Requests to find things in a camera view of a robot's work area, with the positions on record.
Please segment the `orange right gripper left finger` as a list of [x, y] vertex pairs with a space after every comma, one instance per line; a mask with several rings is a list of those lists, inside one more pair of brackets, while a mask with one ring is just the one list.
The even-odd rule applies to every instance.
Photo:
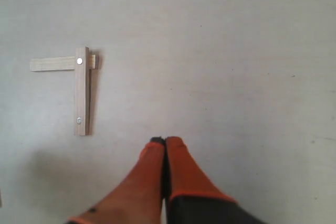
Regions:
[[153, 137], [123, 181], [68, 223], [160, 223], [165, 141]]

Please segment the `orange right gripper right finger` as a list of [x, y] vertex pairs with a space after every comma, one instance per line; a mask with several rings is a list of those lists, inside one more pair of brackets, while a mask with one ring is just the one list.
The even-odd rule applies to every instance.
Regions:
[[264, 223], [220, 191], [180, 137], [166, 138], [167, 223]]

